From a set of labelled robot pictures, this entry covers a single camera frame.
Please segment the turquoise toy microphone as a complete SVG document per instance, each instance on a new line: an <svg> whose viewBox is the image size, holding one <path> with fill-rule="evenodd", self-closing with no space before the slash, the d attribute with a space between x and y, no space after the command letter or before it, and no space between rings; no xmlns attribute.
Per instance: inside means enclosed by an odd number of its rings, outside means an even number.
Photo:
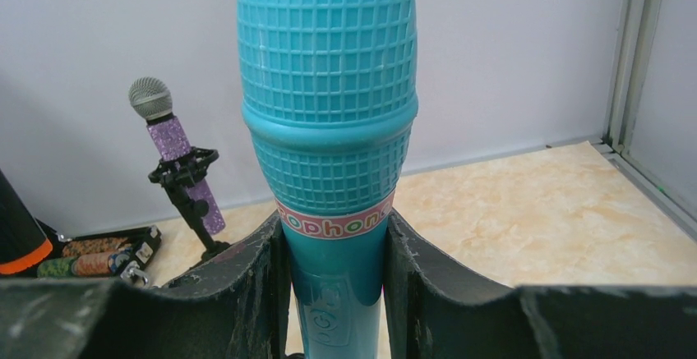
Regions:
<svg viewBox="0 0 697 359"><path fill-rule="evenodd" d="M304 353L378 352L387 219L418 113L415 0L237 0L242 117Z"/></svg>

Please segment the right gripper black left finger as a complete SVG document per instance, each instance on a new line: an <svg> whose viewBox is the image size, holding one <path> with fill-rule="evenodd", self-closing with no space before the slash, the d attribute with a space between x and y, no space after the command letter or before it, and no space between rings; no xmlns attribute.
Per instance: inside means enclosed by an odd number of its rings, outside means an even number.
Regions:
<svg viewBox="0 0 697 359"><path fill-rule="evenodd" d="M118 278L1 282L4 358L282 358L290 273L277 214L161 288Z"/></svg>

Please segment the purple glitter microphone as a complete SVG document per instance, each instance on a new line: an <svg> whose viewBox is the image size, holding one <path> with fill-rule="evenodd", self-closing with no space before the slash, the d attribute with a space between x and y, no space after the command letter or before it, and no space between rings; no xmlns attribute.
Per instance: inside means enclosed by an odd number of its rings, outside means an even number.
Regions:
<svg viewBox="0 0 697 359"><path fill-rule="evenodd" d="M164 162L174 162L180 168L193 160L194 147L173 114L171 93L165 83L152 77L140 78L130 87L128 98L136 113L145 119L150 137ZM209 210L203 217L205 230L210 234L221 232L225 221L206 180L202 178L195 182L187 188L187 194L193 200L207 202Z"/></svg>

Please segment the black orange-tipped microphone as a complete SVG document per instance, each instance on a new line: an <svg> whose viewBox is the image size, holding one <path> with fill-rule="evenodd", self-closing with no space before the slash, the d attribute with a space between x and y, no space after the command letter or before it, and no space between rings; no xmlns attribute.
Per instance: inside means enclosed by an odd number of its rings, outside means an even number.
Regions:
<svg viewBox="0 0 697 359"><path fill-rule="evenodd" d="M1 276L34 268L53 251L53 243L1 173Z"/></svg>

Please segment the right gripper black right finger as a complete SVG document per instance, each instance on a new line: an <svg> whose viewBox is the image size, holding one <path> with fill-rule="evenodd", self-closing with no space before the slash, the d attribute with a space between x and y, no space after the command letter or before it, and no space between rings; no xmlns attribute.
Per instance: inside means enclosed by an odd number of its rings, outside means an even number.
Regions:
<svg viewBox="0 0 697 359"><path fill-rule="evenodd" d="M394 358L693 358L691 286L497 283L432 245L398 213L385 240Z"/></svg>

